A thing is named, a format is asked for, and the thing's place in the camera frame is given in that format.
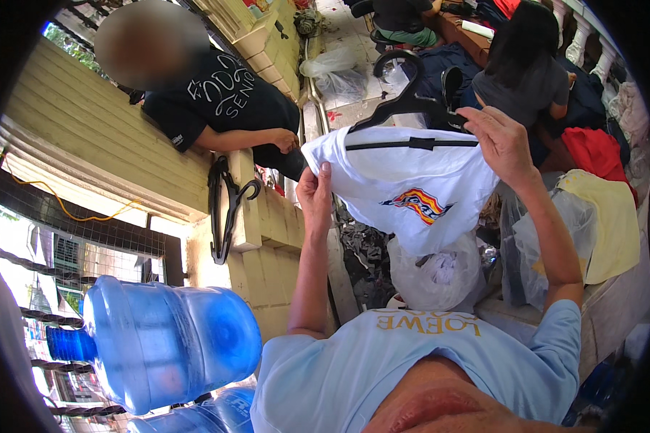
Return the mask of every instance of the black t-shirt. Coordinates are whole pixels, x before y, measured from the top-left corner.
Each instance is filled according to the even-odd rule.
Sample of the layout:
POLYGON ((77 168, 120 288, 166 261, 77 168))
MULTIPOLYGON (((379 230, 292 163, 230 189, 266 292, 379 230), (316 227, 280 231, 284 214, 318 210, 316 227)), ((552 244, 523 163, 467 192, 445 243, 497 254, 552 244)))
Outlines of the black t-shirt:
POLYGON ((373 21, 383 30, 416 33, 424 29, 421 13, 432 7, 430 0, 373 0, 373 21))
POLYGON ((275 86, 251 74, 223 51, 199 54, 189 82, 147 92, 142 110, 178 151, 191 147, 205 126, 216 132, 281 127, 299 131, 299 109, 275 86))

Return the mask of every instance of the gold lettering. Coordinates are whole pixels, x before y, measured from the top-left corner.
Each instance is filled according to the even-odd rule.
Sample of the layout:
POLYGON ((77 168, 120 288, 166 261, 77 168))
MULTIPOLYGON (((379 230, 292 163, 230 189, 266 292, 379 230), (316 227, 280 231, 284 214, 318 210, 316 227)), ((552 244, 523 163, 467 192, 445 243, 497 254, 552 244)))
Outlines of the gold lettering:
POLYGON ((438 317, 426 317, 426 322, 428 322, 428 329, 426 330, 427 334, 442 334, 443 333, 443 326, 442 326, 442 320, 438 317), (436 331, 432 331, 431 327, 435 326, 436 331))
POLYGON ((402 322, 405 322, 405 324, 409 329, 412 329, 412 326, 416 326, 416 332, 420 334, 424 333, 424 328, 421 327, 421 320, 418 317, 415 317, 414 319, 412 319, 412 321, 410 321, 409 317, 402 316, 397 326, 395 326, 395 328, 400 328, 402 326, 402 322))
POLYGON ((481 334, 479 334, 479 326, 477 326, 477 324, 468 324, 468 325, 472 325, 472 326, 474 326, 474 334, 475 334, 477 337, 481 337, 481 336, 482 336, 481 334))
POLYGON ((446 329, 447 329, 448 331, 462 331, 462 330, 465 328, 465 326, 467 326, 467 322, 463 322, 463 321, 460 320, 460 319, 454 319, 454 318, 446 319, 446 329), (453 328, 453 327, 451 326, 451 320, 457 320, 457 321, 459 321, 459 323, 462 324, 462 327, 461 327, 461 328, 453 328))
POLYGON ((378 316, 378 324, 376 325, 380 329, 392 329, 392 319, 394 316, 378 316))
POLYGON ((458 314, 457 316, 462 318, 462 319, 465 319, 465 320, 478 320, 479 319, 478 317, 475 317, 475 316, 465 317, 465 316, 460 315, 460 314, 458 314))
POLYGON ((441 312, 442 312, 442 311, 432 311, 432 312, 431 312, 431 315, 434 316, 434 317, 444 317, 444 316, 447 316, 447 315, 451 315, 451 314, 452 314, 452 311, 442 312, 443 314, 439 314, 439 313, 441 313, 441 312))
POLYGON ((455 317, 452 317, 452 318, 450 318, 450 319, 446 319, 446 329, 448 329, 448 331, 462 331, 463 329, 465 329, 465 328, 467 327, 467 325, 472 325, 472 326, 474 326, 474 334, 475 334, 477 337, 481 337, 481 336, 482 336, 481 334, 479 334, 479 326, 477 326, 477 324, 471 324, 471 323, 469 323, 469 322, 463 322, 461 319, 456 319, 455 317), (457 320, 457 321, 459 321, 459 322, 462 324, 462 326, 459 327, 459 328, 453 328, 453 327, 451 326, 451 320, 457 320))

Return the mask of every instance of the white baluster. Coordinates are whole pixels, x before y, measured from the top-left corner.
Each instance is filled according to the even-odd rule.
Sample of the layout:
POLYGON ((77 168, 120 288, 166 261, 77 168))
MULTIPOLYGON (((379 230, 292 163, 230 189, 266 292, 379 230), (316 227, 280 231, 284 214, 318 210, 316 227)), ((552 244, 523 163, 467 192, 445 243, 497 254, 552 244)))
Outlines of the white baluster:
POLYGON ((585 41, 592 32, 592 26, 580 14, 573 13, 573 18, 575 18, 578 28, 575 30, 573 42, 565 49, 565 58, 569 59, 575 66, 582 66, 584 61, 583 54, 585 53, 585 41))
POLYGON ((602 83, 604 83, 607 81, 609 69, 616 59, 616 50, 604 37, 600 36, 599 41, 602 43, 602 55, 599 57, 597 65, 592 69, 590 74, 597 74, 602 83))
POLYGON ((559 23, 559 48, 563 45, 563 17, 566 15, 566 5, 562 0, 554 0, 554 16, 559 23))

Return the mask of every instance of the person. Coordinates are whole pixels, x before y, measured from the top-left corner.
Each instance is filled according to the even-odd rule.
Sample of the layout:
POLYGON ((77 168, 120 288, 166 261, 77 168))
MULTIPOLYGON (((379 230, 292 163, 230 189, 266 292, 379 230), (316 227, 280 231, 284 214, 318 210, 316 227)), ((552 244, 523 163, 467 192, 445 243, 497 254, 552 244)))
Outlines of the person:
POLYGON ((412 47, 432 48, 443 43, 436 33, 424 26, 421 16, 433 17, 443 0, 373 0, 373 24, 380 34, 412 47))
POLYGON ((488 165, 537 229, 549 288, 524 345, 476 316, 368 310, 326 338, 329 163, 296 188, 305 240, 287 335, 263 349, 256 432, 555 432, 579 384, 583 282, 575 247, 529 156, 524 126, 461 108, 488 165))
POLYGON ((554 14, 536 1, 521 1, 511 20, 496 32, 486 69, 475 75, 460 105, 490 105, 528 130, 542 110, 554 119, 563 118, 575 74, 556 62, 558 47, 554 14))
POLYGON ((113 79, 147 90, 144 115, 178 151, 252 148, 256 164, 298 181, 306 166, 298 107, 236 57, 213 49, 192 13, 165 1, 122 6, 102 22, 95 51, 113 79), (197 35, 183 38, 188 28, 197 35))

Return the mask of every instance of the light blue t-shirt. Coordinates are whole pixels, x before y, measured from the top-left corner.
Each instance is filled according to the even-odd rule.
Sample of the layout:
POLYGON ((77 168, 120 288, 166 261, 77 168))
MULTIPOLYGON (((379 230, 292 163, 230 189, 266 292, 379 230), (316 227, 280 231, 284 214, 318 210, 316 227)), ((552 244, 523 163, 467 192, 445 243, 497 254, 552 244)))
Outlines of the light blue t-shirt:
POLYGON ((554 303, 527 346, 466 313, 369 310, 327 340, 286 335, 263 350, 256 432, 359 433, 419 359, 457 363, 525 419, 560 423, 578 390, 580 310, 554 303))

